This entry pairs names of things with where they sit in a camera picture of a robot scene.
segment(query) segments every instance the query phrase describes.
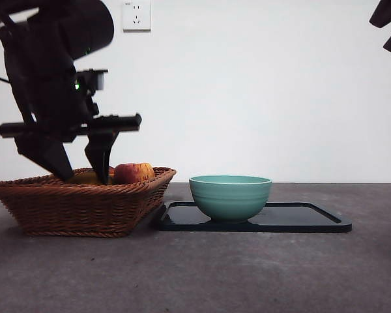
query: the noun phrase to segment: concrete tabletop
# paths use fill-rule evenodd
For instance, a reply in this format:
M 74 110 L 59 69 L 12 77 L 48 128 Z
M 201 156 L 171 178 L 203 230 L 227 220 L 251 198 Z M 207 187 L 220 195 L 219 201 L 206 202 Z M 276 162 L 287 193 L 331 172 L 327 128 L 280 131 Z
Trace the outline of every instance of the concrete tabletop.
M 171 183 L 165 201 L 191 200 Z M 274 184 L 353 221 L 349 233 L 156 231 L 27 237 L 0 204 L 0 313 L 388 312 L 391 185 Z

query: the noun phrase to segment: apple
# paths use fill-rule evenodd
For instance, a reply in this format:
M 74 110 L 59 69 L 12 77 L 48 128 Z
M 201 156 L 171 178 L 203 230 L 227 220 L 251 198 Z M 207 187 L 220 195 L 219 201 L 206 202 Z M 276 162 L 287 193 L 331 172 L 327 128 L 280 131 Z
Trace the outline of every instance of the apple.
M 146 181 L 155 177 L 155 172 L 149 163 L 120 164 L 116 166 L 114 172 L 114 182 L 120 185 Z

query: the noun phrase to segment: black tray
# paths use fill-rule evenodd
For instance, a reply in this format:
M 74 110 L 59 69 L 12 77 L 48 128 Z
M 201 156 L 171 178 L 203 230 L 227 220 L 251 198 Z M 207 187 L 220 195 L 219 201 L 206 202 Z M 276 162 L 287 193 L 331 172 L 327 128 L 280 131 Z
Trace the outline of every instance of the black tray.
M 167 231 L 345 233 L 352 230 L 352 222 L 344 216 L 305 202 L 269 202 L 258 215 L 242 223 L 214 222 L 194 202 L 167 202 L 152 225 Z

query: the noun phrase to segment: green bowl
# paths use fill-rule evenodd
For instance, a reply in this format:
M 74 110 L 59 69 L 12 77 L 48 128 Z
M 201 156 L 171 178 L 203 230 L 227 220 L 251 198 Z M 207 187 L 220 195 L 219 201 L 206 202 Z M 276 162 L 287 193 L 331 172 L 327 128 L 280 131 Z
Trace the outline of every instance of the green bowl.
M 210 175 L 190 178 L 201 212 L 217 222 L 244 222 L 268 201 L 272 181 L 252 176 Z

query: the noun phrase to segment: electrical outlet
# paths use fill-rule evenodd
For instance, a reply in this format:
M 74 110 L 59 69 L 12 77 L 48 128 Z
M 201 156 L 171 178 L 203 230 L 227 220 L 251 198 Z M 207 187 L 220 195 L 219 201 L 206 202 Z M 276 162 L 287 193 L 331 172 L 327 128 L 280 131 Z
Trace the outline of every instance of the electrical outlet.
M 151 2 L 129 1 L 123 3 L 123 31 L 151 30 Z

